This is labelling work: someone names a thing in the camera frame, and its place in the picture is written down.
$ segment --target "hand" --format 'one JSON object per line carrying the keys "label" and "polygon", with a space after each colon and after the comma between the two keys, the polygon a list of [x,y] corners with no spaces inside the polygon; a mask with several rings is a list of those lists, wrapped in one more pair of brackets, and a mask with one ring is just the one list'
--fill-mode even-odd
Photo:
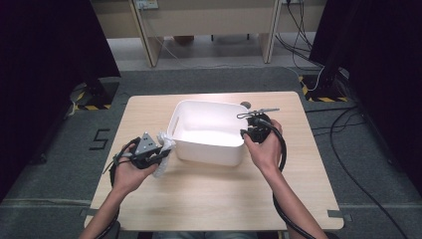
{"label": "hand", "polygon": [[[276,120],[271,119],[271,124],[282,133],[282,126]],[[244,134],[244,139],[254,164],[263,173],[278,170],[282,147],[272,131],[261,144],[254,143],[247,134]]]}
{"label": "hand", "polygon": [[[129,152],[135,144],[131,144],[125,152]],[[154,164],[146,169],[138,169],[133,165],[127,157],[121,157],[118,161],[121,164],[115,169],[114,186],[113,190],[119,191],[123,195],[128,195],[132,191],[136,190],[143,180],[151,174],[158,167],[158,164]]]}

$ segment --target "desk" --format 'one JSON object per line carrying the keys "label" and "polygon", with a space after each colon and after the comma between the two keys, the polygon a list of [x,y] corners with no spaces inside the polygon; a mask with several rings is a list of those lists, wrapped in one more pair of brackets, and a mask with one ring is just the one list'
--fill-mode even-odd
{"label": "desk", "polygon": [[159,0],[158,10],[136,10],[142,46],[155,67],[164,36],[258,33],[265,63],[270,62],[280,0]]}
{"label": "desk", "polygon": [[[307,117],[296,93],[237,93],[141,96],[130,98],[106,164],[131,139],[148,131],[166,131],[176,105],[183,100],[239,104],[253,110],[280,108],[269,113],[283,125],[288,147],[284,175],[292,189],[323,229],[340,229],[342,218],[330,218],[339,210],[319,156]],[[102,175],[92,209],[98,209],[111,190],[108,174]],[[149,176],[120,207],[122,230],[285,230],[286,224],[273,205],[272,191],[255,167],[246,146],[236,167],[180,160],[172,152],[160,178]]]}

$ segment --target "gray carpet floor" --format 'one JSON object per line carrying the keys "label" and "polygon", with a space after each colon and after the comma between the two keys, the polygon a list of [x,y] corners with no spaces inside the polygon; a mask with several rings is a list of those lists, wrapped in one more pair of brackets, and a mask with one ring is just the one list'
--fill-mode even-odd
{"label": "gray carpet floor", "polygon": [[[28,165],[0,205],[0,238],[77,238],[97,188],[125,104],[131,96],[294,91],[301,96],[332,189],[345,217],[345,226],[333,233],[340,238],[401,238],[387,216],[360,190],[333,153],[329,127],[354,106],[312,103],[303,96],[298,75],[291,69],[197,69],[121,72],[111,108],[76,111],[63,120],[48,151],[47,163]],[[346,114],[337,125],[333,142],[351,175],[391,214],[409,238],[422,238],[421,197],[407,176],[393,167],[373,130],[359,110]],[[98,130],[103,142],[94,141]],[[120,238],[136,238],[122,232]]]}

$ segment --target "black partition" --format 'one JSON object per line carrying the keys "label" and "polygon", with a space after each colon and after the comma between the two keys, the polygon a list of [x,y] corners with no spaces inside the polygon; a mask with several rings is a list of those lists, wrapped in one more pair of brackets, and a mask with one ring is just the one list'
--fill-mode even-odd
{"label": "black partition", "polygon": [[[347,28],[345,17],[353,4],[360,7]],[[422,194],[421,10],[418,0],[328,0],[311,58],[326,64],[337,56],[335,66],[349,71],[388,160],[404,170]],[[344,30],[351,34],[341,41]]]}
{"label": "black partition", "polygon": [[89,0],[1,1],[0,36],[2,200],[47,149],[74,87],[119,71]]}

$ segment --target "clothing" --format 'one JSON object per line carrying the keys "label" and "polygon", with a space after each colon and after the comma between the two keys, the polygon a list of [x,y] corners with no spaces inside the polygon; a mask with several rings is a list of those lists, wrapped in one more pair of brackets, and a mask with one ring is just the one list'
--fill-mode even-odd
{"label": "clothing", "polygon": [[154,232],[152,239],[258,239],[258,236],[248,231]]}

